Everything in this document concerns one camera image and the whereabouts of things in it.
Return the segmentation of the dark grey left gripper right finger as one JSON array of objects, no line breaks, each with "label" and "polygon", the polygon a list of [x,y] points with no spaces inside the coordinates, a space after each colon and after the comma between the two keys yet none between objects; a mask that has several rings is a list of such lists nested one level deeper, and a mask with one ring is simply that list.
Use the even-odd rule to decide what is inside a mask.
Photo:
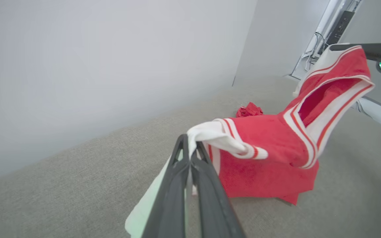
[{"label": "dark grey left gripper right finger", "polygon": [[192,153],[192,180],[197,189],[203,238],[245,238],[245,232],[229,201],[202,142]]}]

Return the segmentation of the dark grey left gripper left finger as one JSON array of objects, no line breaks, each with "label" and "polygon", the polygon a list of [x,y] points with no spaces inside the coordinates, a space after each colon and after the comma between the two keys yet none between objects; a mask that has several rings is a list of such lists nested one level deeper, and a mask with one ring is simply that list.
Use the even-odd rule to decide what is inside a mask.
[{"label": "dark grey left gripper left finger", "polygon": [[188,136],[182,134],[167,162],[142,238],[186,237],[186,187],[189,170]]}]

